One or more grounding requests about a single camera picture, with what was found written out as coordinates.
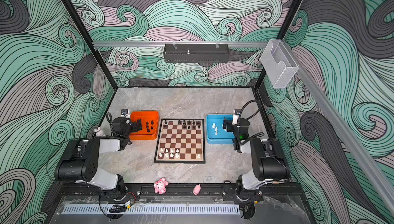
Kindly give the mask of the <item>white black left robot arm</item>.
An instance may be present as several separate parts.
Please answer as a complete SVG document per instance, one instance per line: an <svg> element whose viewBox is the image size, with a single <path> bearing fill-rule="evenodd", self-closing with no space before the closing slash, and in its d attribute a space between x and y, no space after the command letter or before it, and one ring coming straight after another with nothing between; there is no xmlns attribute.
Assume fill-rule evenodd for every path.
<svg viewBox="0 0 394 224"><path fill-rule="evenodd" d="M106 117L112 136L72 139L56 166L54 177L63 183L87 183L103 191L115 190L123 196L127 192L123 177L100 168L99 156L123 151L132 143L130 135L143 129L142 121L132 121L128 117L112 119L110 113Z"/></svg>

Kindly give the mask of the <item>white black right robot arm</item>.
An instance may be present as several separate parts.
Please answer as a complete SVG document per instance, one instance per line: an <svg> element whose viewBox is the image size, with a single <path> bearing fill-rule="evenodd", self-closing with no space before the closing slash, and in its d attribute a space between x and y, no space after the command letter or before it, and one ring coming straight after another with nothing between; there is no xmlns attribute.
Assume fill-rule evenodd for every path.
<svg viewBox="0 0 394 224"><path fill-rule="evenodd" d="M223 119L223 129L234 135L234 150L251 156L251 170L236 181L238 195L259 190L264 185L283 183L290 175L286 160L278 156L274 141L263 139L263 132L249 135L249 125L249 120L244 118L237 121Z"/></svg>

